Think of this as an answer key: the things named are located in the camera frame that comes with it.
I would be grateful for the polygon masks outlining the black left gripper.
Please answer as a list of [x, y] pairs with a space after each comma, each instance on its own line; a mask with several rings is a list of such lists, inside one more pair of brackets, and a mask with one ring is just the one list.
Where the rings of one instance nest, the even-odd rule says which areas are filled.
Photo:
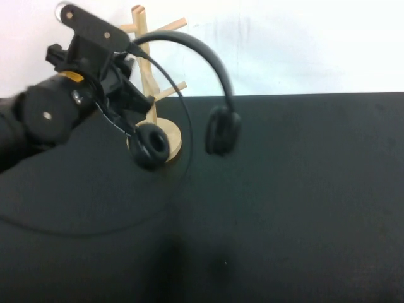
[[140, 114], [149, 112], [154, 98], [144, 96], [130, 82], [135, 60], [127, 55], [125, 52], [113, 54], [74, 35], [66, 50], [59, 44], [48, 46], [46, 61], [57, 72], [74, 71], [84, 76], [104, 105], [104, 116], [118, 128], [137, 130]]

